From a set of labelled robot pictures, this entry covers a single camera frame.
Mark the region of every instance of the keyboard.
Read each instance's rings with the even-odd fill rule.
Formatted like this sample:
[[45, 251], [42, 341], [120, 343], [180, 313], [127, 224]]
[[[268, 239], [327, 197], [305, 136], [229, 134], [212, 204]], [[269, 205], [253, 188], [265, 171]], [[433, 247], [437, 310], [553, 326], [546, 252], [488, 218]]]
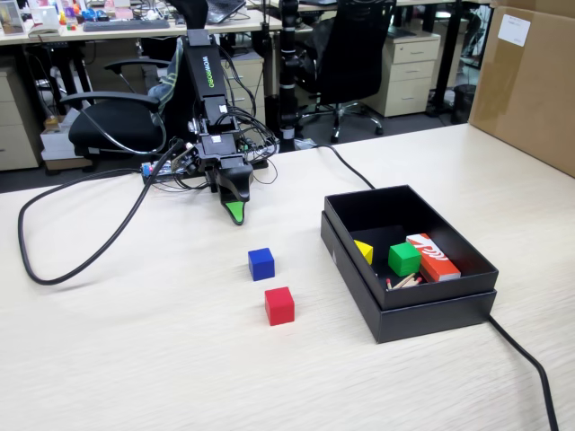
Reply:
[[98, 21], [84, 23], [84, 31], [133, 31], [169, 29], [170, 23], [166, 20], [131, 20], [131, 21]]

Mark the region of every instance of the drawer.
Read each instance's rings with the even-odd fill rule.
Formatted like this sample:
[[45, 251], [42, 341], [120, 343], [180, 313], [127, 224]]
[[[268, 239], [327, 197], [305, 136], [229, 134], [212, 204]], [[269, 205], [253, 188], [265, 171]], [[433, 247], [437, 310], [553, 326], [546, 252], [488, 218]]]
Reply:
[[0, 101], [13, 101], [14, 97], [10, 91], [10, 84], [8, 78], [0, 77]]
[[[240, 77], [240, 81], [246, 87], [257, 87], [258, 81], [263, 84], [263, 77], [260, 81], [261, 71], [263, 70], [263, 63], [248, 63], [242, 64], [242, 62], [234, 63], [235, 70]], [[224, 69], [224, 74], [227, 76], [229, 83], [232, 88], [241, 88], [240, 84], [234, 79], [234, 74], [229, 67], [226, 67], [227, 63], [222, 62], [222, 68]]]
[[0, 101], [0, 126], [22, 124], [20, 112], [13, 101]]
[[430, 78], [433, 76], [435, 61], [420, 61], [418, 63], [404, 63], [392, 65], [389, 81], [407, 81], [409, 79]]
[[23, 125], [0, 128], [0, 171], [37, 168], [38, 161], [31, 149]]
[[[260, 85], [260, 90], [258, 90], [257, 94], [256, 90], [258, 89], [258, 87], [248, 87], [248, 89], [252, 92], [253, 96], [255, 97], [256, 108], [259, 107], [263, 108], [263, 106], [265, 105], [263, 97], [263, 85]], [[243, 88], [234, 88], [233, 90], [234, 90], [235, 106], [251, 112], [252, 101], [250, 100], [250, 96], [248, 96], [248, 93]], [[232, 104], [232, 97], [230, 96], [229, 90], [227, 90], [226, 93], [228, 103]]]
[[389, 84], [385, 116], [423, 112], [428, 104], [431, 78], [411, 79]]
[[439, 40], [425, 42], [396, 43], [392, 55], [393, 63], [412, 63], [414, 61], [437, 60]]

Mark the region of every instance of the black box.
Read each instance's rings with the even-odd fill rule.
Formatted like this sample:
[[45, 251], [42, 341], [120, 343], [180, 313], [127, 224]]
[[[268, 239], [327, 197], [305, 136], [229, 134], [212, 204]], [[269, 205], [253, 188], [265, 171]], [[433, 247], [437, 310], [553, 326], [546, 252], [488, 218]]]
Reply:
[[[389, 247], [426, 233], [461, 277], [388, 290]], [[325, 198], [322, 239], [378, 343], [486, 321], [499, 271], [409, 186]], [[374, 247], [373, 265], [354, 240]]]

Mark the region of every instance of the toy block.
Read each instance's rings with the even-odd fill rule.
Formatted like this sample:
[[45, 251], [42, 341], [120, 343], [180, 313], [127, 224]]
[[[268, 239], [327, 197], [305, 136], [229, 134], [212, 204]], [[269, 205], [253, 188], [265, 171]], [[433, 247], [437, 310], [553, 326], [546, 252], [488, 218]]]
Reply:
[[354, 240], [354, 243], [356, 243], [358, 246], [359, 251], [361, 251], [361, 254], [363, 254], [363, 257], [366, 258], [367, 263], [371, 265], [374, 261], [374, 248], [371, 245], [365, 244], [364, 242], [358, 240]]
[[248, 251], [248, 260], [253, 281], [275, 277], [276, 269], [270, 249]]
[[389, 249], [387, 264], [399, 277], [408, 276], [420, 270], [421, 253], [408, 242]]
[[281, 325], [296, 319], [296, 307], [294, 299], [289, 293], [289, 288], [266, 290], [266, 313], [270, 326]]

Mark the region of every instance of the sticker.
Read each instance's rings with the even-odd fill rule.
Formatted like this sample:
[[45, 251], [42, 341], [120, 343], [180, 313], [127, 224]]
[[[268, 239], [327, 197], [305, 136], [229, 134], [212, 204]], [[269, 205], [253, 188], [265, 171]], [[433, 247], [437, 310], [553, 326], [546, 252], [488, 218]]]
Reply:
[[523, 47], [529, 33], [529, 27], [531, 27], [531, 22], [529, 21], [511, 15], [503, 15], [498, 37]]

